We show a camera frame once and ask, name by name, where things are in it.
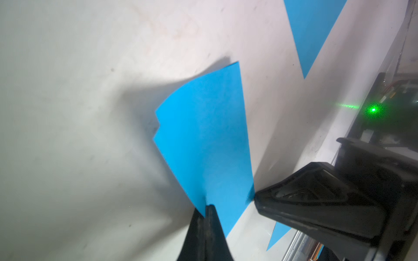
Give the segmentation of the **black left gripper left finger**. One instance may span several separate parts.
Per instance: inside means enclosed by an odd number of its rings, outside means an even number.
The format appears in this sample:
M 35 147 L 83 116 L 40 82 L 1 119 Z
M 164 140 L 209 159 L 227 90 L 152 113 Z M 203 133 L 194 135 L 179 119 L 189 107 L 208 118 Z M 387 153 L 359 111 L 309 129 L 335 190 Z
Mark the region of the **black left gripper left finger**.
M 205 218 L 195 209 L 177 261 L 205 260 Z

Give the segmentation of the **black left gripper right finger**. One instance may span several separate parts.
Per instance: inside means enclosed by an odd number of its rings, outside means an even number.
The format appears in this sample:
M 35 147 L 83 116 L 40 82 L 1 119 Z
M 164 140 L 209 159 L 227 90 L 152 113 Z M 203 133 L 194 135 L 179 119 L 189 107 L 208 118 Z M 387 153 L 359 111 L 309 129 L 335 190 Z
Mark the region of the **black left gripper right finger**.
M 233 261 L 215 206 L 206 206 L 205 260 Z

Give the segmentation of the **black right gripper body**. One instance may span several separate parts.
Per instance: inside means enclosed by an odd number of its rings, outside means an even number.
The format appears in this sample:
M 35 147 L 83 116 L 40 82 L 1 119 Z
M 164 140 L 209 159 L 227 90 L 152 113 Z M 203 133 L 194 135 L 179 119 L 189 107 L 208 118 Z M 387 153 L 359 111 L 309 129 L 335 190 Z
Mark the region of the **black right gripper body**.
M 337 174 L 371 200 L 359 221 L 372 232 L 372 260 L 404 260 L 418 233 L 418 162 L 353 138 L 337 142 Z

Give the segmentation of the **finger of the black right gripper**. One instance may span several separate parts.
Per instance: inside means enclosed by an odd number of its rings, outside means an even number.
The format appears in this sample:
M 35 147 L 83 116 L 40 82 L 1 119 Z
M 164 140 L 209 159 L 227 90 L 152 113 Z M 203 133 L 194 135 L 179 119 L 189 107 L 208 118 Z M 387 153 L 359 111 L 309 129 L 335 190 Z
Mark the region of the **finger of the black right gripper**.
M 339 257 L 371 261 L 377 253 L 386 211 L 328 163 L 309 163 L 258 191 L 254 201 L 259 214 L 303 232 Z

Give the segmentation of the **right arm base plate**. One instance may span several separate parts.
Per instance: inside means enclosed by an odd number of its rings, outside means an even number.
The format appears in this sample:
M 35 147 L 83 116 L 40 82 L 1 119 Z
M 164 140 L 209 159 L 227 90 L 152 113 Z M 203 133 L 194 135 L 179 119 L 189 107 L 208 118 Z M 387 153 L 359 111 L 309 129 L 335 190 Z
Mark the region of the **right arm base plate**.
M 347 136 L 359 140 L 365 131 L 371 131 L 368 143 L 417 151 L 418 75 L 385 82 L 386 73 L 379 73 Z

